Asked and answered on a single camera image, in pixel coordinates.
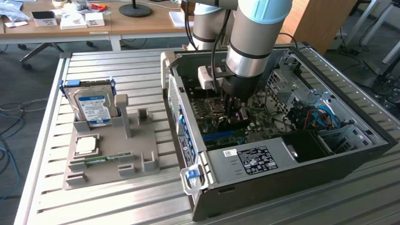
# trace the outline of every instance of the power supply label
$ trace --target power supply label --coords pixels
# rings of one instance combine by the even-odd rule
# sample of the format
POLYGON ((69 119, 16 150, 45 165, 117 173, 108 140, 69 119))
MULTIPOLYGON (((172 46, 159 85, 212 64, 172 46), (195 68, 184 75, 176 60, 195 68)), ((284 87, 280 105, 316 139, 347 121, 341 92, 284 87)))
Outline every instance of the power supply label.
POLYGON ((277 168, 267 146, 237 151, 237 155, 248 175, 277 168))

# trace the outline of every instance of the motherboard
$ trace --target motherboard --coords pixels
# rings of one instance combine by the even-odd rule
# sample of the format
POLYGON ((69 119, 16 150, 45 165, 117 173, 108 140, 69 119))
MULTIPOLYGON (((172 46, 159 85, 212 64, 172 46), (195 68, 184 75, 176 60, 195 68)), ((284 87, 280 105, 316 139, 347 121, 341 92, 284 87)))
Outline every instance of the motherboard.
POLYGON ((265 111, 263 97, 253 95, 248 100, 247 110, 249 124, 244 128, 232 130, 221 129, 224 119, 224 104, 220 97, 191 99, 191 106, 203 140, 208 150, 220 149, 271 139, 276 134, 285 131, 273 124, 273 118, 265 111))

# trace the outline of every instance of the wooden cabinet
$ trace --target wooden cabinet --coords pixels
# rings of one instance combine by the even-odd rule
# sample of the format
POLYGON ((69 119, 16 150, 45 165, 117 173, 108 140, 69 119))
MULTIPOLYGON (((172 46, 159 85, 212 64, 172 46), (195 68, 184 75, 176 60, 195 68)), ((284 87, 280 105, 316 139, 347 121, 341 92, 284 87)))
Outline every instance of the wooden cabinet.
MULTIPOLYGON (((281 32, 291 34, 297 42, 305 41, 324 54, 356 1, 293 0, 292 10, 281 32)), ((280 35, 277 43, 288 42, 291 42, 291 37, 280 35)))

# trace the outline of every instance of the lamp base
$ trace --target lamp base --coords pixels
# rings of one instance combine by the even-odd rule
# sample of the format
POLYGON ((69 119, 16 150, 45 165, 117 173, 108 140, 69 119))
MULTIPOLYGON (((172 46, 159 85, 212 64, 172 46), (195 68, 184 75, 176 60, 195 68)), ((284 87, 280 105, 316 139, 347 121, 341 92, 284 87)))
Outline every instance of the lamp base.
POLYGON ((128 4, 120 7, 120 13, 128 17, 145 17, 152 13, 152 9, 144 5, 136 5, 133 8, 132 4, 128 4))

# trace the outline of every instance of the blue hard drive label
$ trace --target blue hard drive label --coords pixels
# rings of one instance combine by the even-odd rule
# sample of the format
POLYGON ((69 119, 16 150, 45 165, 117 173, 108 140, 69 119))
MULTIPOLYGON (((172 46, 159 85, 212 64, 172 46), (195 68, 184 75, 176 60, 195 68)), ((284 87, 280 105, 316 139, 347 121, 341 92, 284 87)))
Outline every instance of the blue hard drive label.
POLYGON ((104 96, 87 96, 79 98, 81 112, 87 121, 93 125, 103 125, 111 120, 111 113, 104 106, 104 96))
POLYGON ((277 168, 267 146, 237 151, 237 155, 248 175, 277 168))

